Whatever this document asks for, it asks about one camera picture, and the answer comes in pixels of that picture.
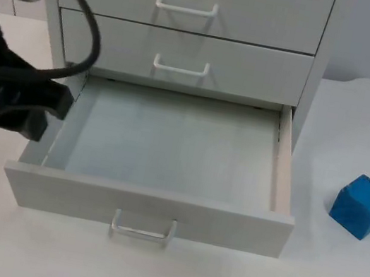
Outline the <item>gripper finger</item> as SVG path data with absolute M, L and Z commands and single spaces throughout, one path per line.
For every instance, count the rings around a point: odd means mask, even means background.
M 43 110 L 14 110 L 0 114 L 0 128 L 17 132 L 29 141 L 40 141 L 48 127 L 47 115 Z
M 74 103 L 74 97 L 70 88 L 58 82 L 51 82 L 47 91 L 46 111 L 59 120 L 65 120 L 71 106 Z

